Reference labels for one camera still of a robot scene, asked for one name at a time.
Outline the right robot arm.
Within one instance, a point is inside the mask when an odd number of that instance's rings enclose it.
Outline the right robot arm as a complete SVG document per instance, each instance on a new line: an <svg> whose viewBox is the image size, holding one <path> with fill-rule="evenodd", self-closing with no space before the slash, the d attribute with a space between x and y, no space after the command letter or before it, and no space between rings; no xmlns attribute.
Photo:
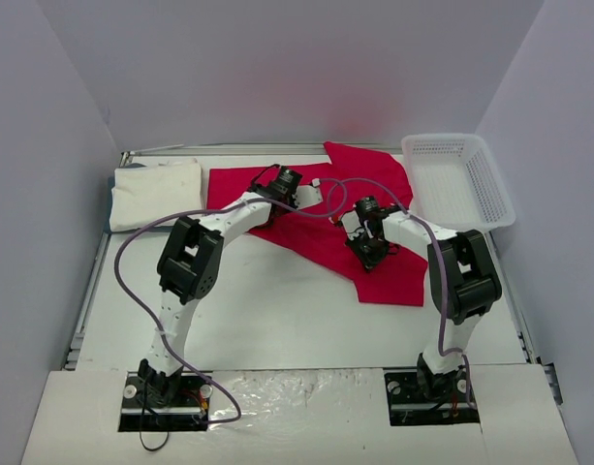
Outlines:
<svg viewBox="0 0 594 465"><path fill-rule="evenodd" d="M485 235L436 226L401 205L382 207L372 196L357 201L336 224L367 271L381 264L393 249L427 261L439 326L418 357L416 386L426 399L441 398L460 371L470 370L464 360L470 338L502 296Z"/></svg>

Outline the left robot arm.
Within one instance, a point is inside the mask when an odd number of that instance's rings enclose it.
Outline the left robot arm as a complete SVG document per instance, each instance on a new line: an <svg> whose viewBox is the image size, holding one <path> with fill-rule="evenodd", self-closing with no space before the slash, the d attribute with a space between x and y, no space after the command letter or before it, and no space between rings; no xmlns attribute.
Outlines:
<svg viewBox="0 0 594 465"><path fill-rule="evenodd" d="M161 310L149 354L138 370L146 393L170 405L181 393L184 345L193 315L215 286L224 249L236 238L298 208L302 175L281 166L266 185L253 182L235 201L204 216L183 216L173 224L160 256Z"/></svg>

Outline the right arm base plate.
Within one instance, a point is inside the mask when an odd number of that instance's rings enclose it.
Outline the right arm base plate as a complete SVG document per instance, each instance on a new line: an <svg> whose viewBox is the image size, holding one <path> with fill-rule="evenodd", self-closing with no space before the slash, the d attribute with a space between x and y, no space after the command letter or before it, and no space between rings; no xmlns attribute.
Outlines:
<svg viewBox="0 0 594 465"><path fill-rule="evenodd" d="M480 414L467 401L466 374L455 372L442 391L425 394L416 369L385 370L389 422L392 427L479 424Z"/></svg>

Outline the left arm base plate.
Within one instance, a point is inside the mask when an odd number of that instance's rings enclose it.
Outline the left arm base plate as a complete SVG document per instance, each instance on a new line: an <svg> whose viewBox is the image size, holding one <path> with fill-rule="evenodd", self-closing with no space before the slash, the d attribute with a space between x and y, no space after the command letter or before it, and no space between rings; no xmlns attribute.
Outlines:
<svg viewBox="0 0 594 465"><path fill-rule="evenodd" d="M119 432L206 431L213 387L202 378L185 373L173 398L166 402L146 388L134 373L124 384Z"/></svg>

